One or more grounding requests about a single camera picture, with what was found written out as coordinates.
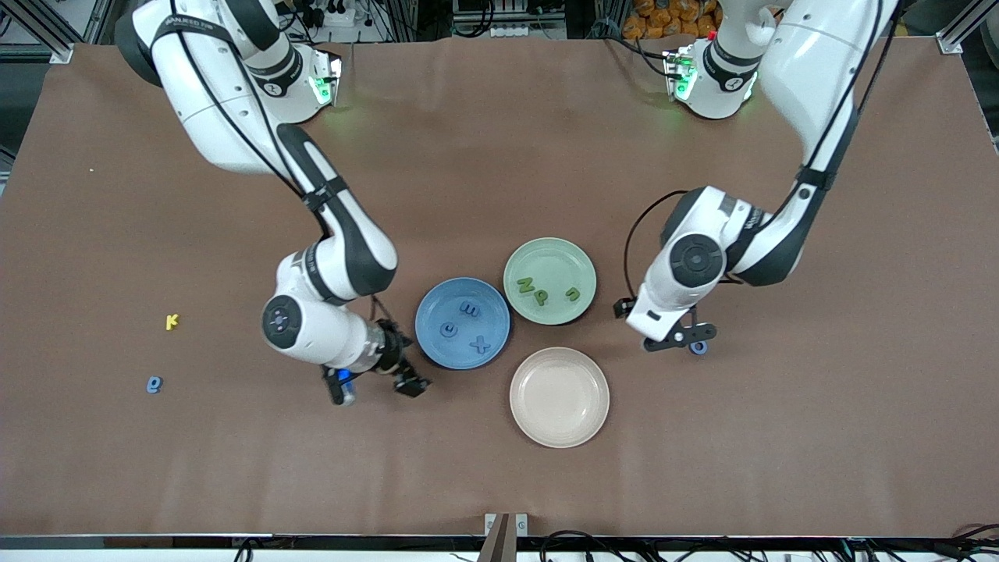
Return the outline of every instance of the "black cable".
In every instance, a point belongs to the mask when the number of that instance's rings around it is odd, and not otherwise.
[[[368,5],[368,9],[369,9],[369,10],[371,10],[371,9],[372,9],[372,7],[371,7],[371,4],[369,4],[369,5]],[[385,28],[385,32],[389,34],[389,39],[390,39],[390,40],[391,40],[391,41],[392,41],[393,43],[398,43],[399,41],[397,41],[397,40],[396,40],[396,34],[392,32],[392,28],[391,28],[391,27],[389,27],[389,24],[388,24],[388,23],[386,23],[386,21],[385,21],[385,16],[383,16],[383,15],[382,15],[382,10],[381,10],[381,9],[378,9],[378,8],[375,8],[375,10],[378,10],[378,19],[379,19],[379,21],[381,21],[381,22],[382,22],[382,27],[384,27],[384,28]]]
[[[281,163],[285,166],[285,169],[288,170],[288,173],[291,174],[292,173],[292,167],[288,164],[288,159],[285,158],[285,153],[281,151],[281,146],[278,144],[278,137],[275,136],[275,134],[274,134],[274,128],[271,127],[271,120],[267,118],[267,110],[264,108],[264,101],[260,98],[260,94],[257,93],[257,88],[254,87],[254,85],[253,85],[254,84],[253,79],[250,78],[250,73],[247,72],[246,65],[244,65],[243,64],[243,60],[240,59],[240,54],[236,51],[235,48],[230,49],[230,52],[232,52],[233,59],[236,61],[236,66],[239,67],[240,73],[243,74],[243,79],[250,86],[250,93],[253,94],[253,98],[257,102],[257,109],[260,110],[260,114],[264,118],[264,126],[267,129],[268,136],[271,137],[271,143],[274,145],[274,151],[278,153],[278,158],[281,159]],[[221,105],[219,106],[219,110],[222,111],[223,113],[225,113],[225,110],[222,109]],[[267,165],[270,166],[272,170],[274,170],[274,167],[271,166],[270,162],[267,162]],[[292,180],[294,180],[296,184],[299,183],[299,181],[297,179],[295,179],[294,175],[292,175]],[[302,188],[301,185],[299,185],[298,192],[303,194],[303,195],[299,196],[299,198],[301,199],[304,196],[305,189]],[[312,211],[312,215],[316,219],[316,223],[319,225],[320,231],[323,233],[322,240],[326,240],[331,235],[330,226],[327,224],[326,220],[323,219],[323,215],[320,214],[319,210]]]
[[[463,33],[458,29],[454,29],[452,33],[458,35],[459,37],[467,37],[469,39],[475,39],[480,35],[483,35],[493,27],[493,18],[496,15],[496,3],[493,0],[489,0],[489,5],[483,7],[483,18],[479,21],[479,24],[473,28],[472,33]],[[489,10],[490,21],[486,21],[487,10]]]
[[[850,77],[850,82],[846,86],[846,90],[843,92],[843,96],[839,99],[839,103],[836,104],[836,109],[832,112],[829,122],[826,124],[825,129],[822,131],[822,136],[819,137],[818,143],[815,144],[815,150],[812,151],[811,157],[808,158],[808,163],[805,164],[806,168],[811,168],[812,164],[815,163],[815,158],[818,157],[818,152],[825,143],[825,139],[832,132],[832,126],[836,122],[836,117],[839,115],[839,111],[846,104],[846,100],[850,99],[853,93],[853,86],[857,83],[857,78],[860,77],[860,69],[864,67],[864,63],[867,62],[867,57],[870,55],[871,49],[874,47],[874,41],[877,40],[877,36],[881,33],[881,28],[879,26],[881,22],[881,10],[884,9],[884,0],[877,0],[877,10],[874,13],[874,28],[871,30],[870,37],[867,38],[867,46],[864,48],[863,55],[860,56],[860,63],[857,64],[856,69],[853,72],[853,76]],[[884,56],[887,51],[882,51],[881,56]],[[869,90],[874,85],[873,82],[867,84],[867,89]]]
[[[375,306],[377,305],[380,309],[382,309],[382,314],[385,314],[385,317],[389,320],[389,322],[392,322],[393,324],[396,323],[396,319],[392,317],[392,313],[389,312],[389,309],[382,303],[382,299],[378,298],[376,295],[371,295],[371,302],[372,309],[371,314],[369,315],[369,320],[375,320]]]
[[[968,531],[967,533],[961,533],[960,535],[956,535],[953,538],[955,538],[955,539],[970,539],[971,537],[973,537],[975,535],[979,535],[981,533],[984,533],[985,531],[991,531],[992,529],[999,529],[999,523],[993,523],[991,525],[982,525],[981,527],[976,527],[976,528]]]
[[[285,32],[291,29],[293,25],[295,25],[295,14],[292,14],[292,17],[288,18],[288,20],[283,22],[279,29],[281,32]]]
[[[846,90],[843,91],[842,97],[839,98],[839,103],[836,104],[836,109],[830,114],[829,122],[826,123],[825,129],[822,130],[822,136],[820,136],[818,142],[815,143],[815,148],[812,150],[811,156],[809,156],[808,158],[808,162],[805,163],[804,165],[805,168],[811,168],[812,164],[815,163],[815,158],[818,157],[818,153],[822,149],[822,145],[825,144],[825,139],[829,136],[829,133],[832,132],[832,126],[833,124],[836,123],[836,118],[839,115],[839,111],[843,108],[843,105],[846,103],[846,100],[852,98],[853,86],[856,85],[857,78],[860,77],[860,69],[863,68],[864,63],[867,62],[867,56],[870,55],[871,48],[873,48],[874,46],[874,41],[877,40],[877,37],[881,32],[881,28],[878,25],[878,23],[881,21],[881,11],[883,8],[884,8],[884,0],[878,0],[877,11],[875,12],[874,15],[874,28],[871,30],[870,37],[867,38],[867,46],[864,49],[864,53],[863,55],[861,55],[860,62],[859,64],[857,64],[856,68],[853,71],[853,75],[850,77],[850,81],[846,86]],[[888,49],[884,49],[883,51],[881,51],[882,58],[884,58],[887,54],[888,54]],[[870,82],[867,83],[867,91],[864,93],[864,97],[866,97],[870,93],[870,90],[873,87],[874,87],[874,81],[871,80]],[[833,173],[835,171],[836,170],[826,170],[826,172],[828,173]],[[791,193],[789,193],[787,197],[784,198],[783,202],[781,202],[780,207],[777,208],[777,212],[773,213],[773,215],[770,216],[769,220],[759,225],[756,228],[756,230],[757,231],[763,230],[767,226],[770,226],[770,223],[772,223],[774,219],[780,216],[781,211],[784,210],[784,207],[787,206],[787,203],[791,201],[791,198],[794,197],[796,192],[797,190],[794,190]]]
[[[172,13],[175,14],[177,13],[176,0],[170,0],[170,9]],[[298,197],[301,200],[303,197],[303,193],[300,190],[300,188],[296,187],[295,184],[289,181],[289,179],[286,178],[284,174],[282,174],[278,170],[278,168],[274,164],[272,164],[271,161],[267,159],[267,157],[264,156],[264,153],[261,152],[261,150],[257,147],[257,145],[255,145],[253,141],[251,141],[250,138],[247,137],[246,133],[244,133],[243,130],[236,125],[236,122],[233,121],[233,118],[229,115],[229,112],[227,112],[226,109],[222,106],[222,103],[219,102],[219,98],[216,97],[215,92],[213,92],[212,88],[209,87],[208,81],[205,80],[205,75],[202,74],[201,68],[198,67],[197,63],[195,63],[194,61],[194,57],[191,55],[191,49],[190,47],[188,47],[187,39],[185,39],[184,37],[184,32],[179,31],[177,33],[177,38],[180,41],[181,48],[184,50],[184,55],[187,57],[188,62],[191,64],[192,70],[194,70],[195,75],[198,77],[198,81],[201,83],[201,87],[204,88],[205,93],[208,94],[208,97],[210,100],[212,100],[212,103],[219,108],[219,113],[222,114],[226,122],[229,123],[229,126],[233,128],[236,134],[239,135],[239,137],[250,148],[250,150],[252,150],[253,153],[256,154],[257,157],[260,158],[261,161],[264,162],[264,164],[266,164],[268,168],[271,169],[271,172],[274,173],[274,175],[278,176],[278,178],[281,179],[282,183],[288,186],[288,188],[292,190],[292,193],[294,193],[296,197]],[[243,61],[240,60],[239,53],[236,52],[235,46],[230,44],[229,50],[232,52],[233,57],[236,59],[236,65],[240,68],[240,71],[243,73],[243,77],[246,80],[247,85],[250,88],[250,91],[253,93],[254,98],[257,100],[257,106],[260,108],[261,115],[264,117],[264,123],[267,126],[268,134],[270,134],[271,136],[271,142],[274,143],[275,152],[277,152],[278,156],[281,158],[282,163],[285,165],[285,169],[291,171],[291,167],[288,165],[288,162],[285,160],[285,155],[281,152],[281,148],[278,146],[278,141],[274,136],[274,131],[271,130],[271,124],[267,118],[267,112],[264,110],[264,102],[261,101],[260,95],[257,93],[257,89],[253,85],[253,80],[250,79],[250,76],[247,73],[247,69],[243,65]],[[330,228],[327,226],[326,221],[323,220],[322,216],[320,216],[318,212],[313,212],[313,216],[316,218],[316,221],[319,223],[320,230],[323,231],[323,238],[329,238]]]
[[[663,77],[666,77],[666,78],[673,78],[673,79],[676,79],[676,80],[679,80],[680,78],[682,78],[682,76],[680,76],[679,74],[667,73],[664,70],[659,70],[654,64],[652,64],[652,61],[648,60],[648,54],[645,52],[644,49],[641,48],[641,42],[638,41],[637,38],[635,38],[634,44],[635,44],[636,47],[638,47],[637,53],[639,55],[641,55],[641,60],[645,61],[645,64],[648,65],[648,68],[652,69],[652,72],[658,74],[659,76],[663,76]]]
[[[316,45],[316,41],[313,40],[312,33],[309,33],[309,26],[307,26],[306,22],[299,16],[299,13],[298,12],[293,13],[292,19],[293,21],[299,20],[299,23],[302,24],[302,31],[303,33],[305,33],[305,41],[292,41],[292,43],[305,43],[310,47],[314,47]]]
[[[634,560],[631,560],[630,558],[628,558],[628,557],[624,556],[623,554],[621,554],[620,551],[617,550],[616,548],[608,546],[606,543],[604,543],[600,539],[597,539],[593,535],[590,535],[589,533],[584,533],[582,531],[573,531],[571,529],[564,529],[564,530],[561,530],[561,531],[555,531],[554,533],[551,533],[550,535],[544,537],[544,540],[541,541],[541,547],[537,551],[537,557],[540,559],[540,562],[548,562],[548,559],[545,557],[545,553],[547,552],[548,542],[550,542],[551,539],[553,539],[555,537],[564,536],[564,535],[575,535],[575,536],[579,536],[579,537],[584,537],[584,538],[592,541],[593,543],[599,545],[599,547],[602,548],[603,550],[605,550],[605,551],[609,552],[610,554],[613,554],[614,556],[616,556],[621,562],[635,562]]]
[[[4,33],[7,33],[7,30],[10,29],[10,22],[14,21],[14,18],[0,11],[0,23],[3,23],[3,20],[7,20],[7,25],[3,27],[3,31],[0,31],[0,37],[3,37]]]
[[[871,84],[877,82],[877,77],[881,74],[881,67],[884,66],[884,61],[887,59],[888,49],[891,48],[891,42],[895,38],[895,28],[898,27],[898,19],[902,16],[902,2],[899,2],[895,6],[895,13],[891,15],[891,27],[888,29],[888,38],[884,40],[884,48],[881,50],[881,55],[877,59],[877,64],[874,66],[874,73],[871,75],[871,81],[867,83],[867,90],[864,92],[864,97],[860,98],[860,105],[857,107],[857,115],[864,114],[864,108],[867,107],[867,100],[871,95]]]
[[[251,542],[257,543],[257,548],[263,546],[260,539],[256,537],[243,539],[243,542],[240,543],[240,549],[236,551],[236,558],[233,558],[233,562],[251,562],[253,560],[253,548],[250,546]],[[242,558],[244,552],[247,555],[246,558]]]
[[[635,219],[634,224],[631,225],[631,230],[628,230],[627,232],[627,238],[624,240],[624,284],[627,285],[628,296],[630,296],[632,299],[635,298],[634,288],[631,286],[631,275],[627,271],[627,255],[628,255],[628,249],[631,247],[631,237],[634,236],[634,231],[638,229],[638,225],[641,224],[641,220],[644,219],[645,216],[648,215],[648,213],[651,213],[652,209],[658,207],[666,199],[669,199],[670,197],[676,195],[683,195],[684,193],[686,193],[685,190],[671,191],[663,195],[662,197],[656,199],[654,203],[652,203],[648,207],[645,207],[645,210],[642,211],[640,215],[638,215],[638,218]]]
[[[624,41],[623,39],[620,39],[618,37],[613,37],[611,35],[602,35],[600,37],[597,37],[597,39],[604,39],[604,40],[613,41],[615,43],[618,43],[618,44],[622,45],[625,49],[631,51],[632,53],[635,53],[635,54],[642,54],[642,53],[644,53],[644,56],[646,56],[646,57],[648,57],[650,59],[671,60],[673,58],[673,55],[663,55],[661,53],[653,53],[652,51],[645,51],[645,50],[639,49],[638,47],[635,47],[634,45],[628,43],[627,41]]]

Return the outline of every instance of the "green led light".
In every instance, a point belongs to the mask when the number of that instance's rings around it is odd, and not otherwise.
[[[330,86],[325,80],[313,78],[309,81],[309,85],[312,86],[313,91],[316,92],[316,99],[319,100],[320,103],[330,101]]]

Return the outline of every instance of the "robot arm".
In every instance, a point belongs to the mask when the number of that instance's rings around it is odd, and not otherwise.
[[[762,286],[794,270],[856,124],[856,72],[895,4],[797,0],[787,9],[759,75],[764,92],[801,139],[801,169],[773,215],[710,186],[683,195],[627,317],[648,338],[646,349],[682,345],[679,320],[724,273]],[[725,15],[731,24],[727,6]]]
[[[153,0],[119,20],[117,29],[126,60],[147,81],[162,84],[209,162],[294,182],[334,234],[279,265],[277,291],[262,318],[271,347],[322,365],[337,404],[352,400],[332,376],[341,369],[391,373],[398,392],[420,395],[430,381],[405,357],[412,342],[393,322],[372,323],[345,306],[389,287],[396,250],[316,143],[287,122],[331,101],[322,76],[339,74],[328,55],[291,45],[268,0]],[[308,73],[306,56],[314,62]]]
[[[152,0],[115,33],[132,69],[163,87],[202,156],[237,173],[287,175],[267,165],[280,161],[268,123],[315,115],[333,101],[341,72],[339,58],[292,44],[268,0]]]

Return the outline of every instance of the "metal frame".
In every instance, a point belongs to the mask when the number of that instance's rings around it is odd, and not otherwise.
[[[38,44],[0,45],[4,62],[50,62],[65,64],[74,43],[98,43],[108,31],[108,13],[114,0],[96,0],[81,35],[45,0],[0,0],[0,7]]]
[[[999,0],[973,0],[950,23],[936,33],[937,45],[944,55],[959,55],[964,52],[961,42],[985,21]]]
[[[83,42],[83,36],[44,0],[0,0],[0,7],[51,51],[50,63],[68,63],[73,44]]]

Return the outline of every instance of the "brown cloth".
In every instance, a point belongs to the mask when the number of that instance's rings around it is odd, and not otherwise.
[[[384,297],[406,330],[435,284],[499,286],[539,236],[588,252],[592,308],[561,327],[514,316],[482,369],[415,354],[435,381],[420,398],[369,374],[334,407],[319,368],[260,329],[278,262],[318,236],[308,212],[274,177],[203,160],[162,91],[114,48],[79,46],[0,199],[0,532],[456,534],[497,511],[533,533],[625,535],[999,520],[999,161],[960,59],[932,39],[895,42],[797,271],[702,301],[719,329],[703,357],[645,353],[613,319],[621,247],[670,190],[776,209],[801,148],[763,96],[698,119],[600,41],[365,45],[346,76],[307,129],[399,250]],[[670,207],[636,233],[636,284]],[[534,444],[509,413],[513,371],[548,346],[609,383],[606,424],[574,449]]]

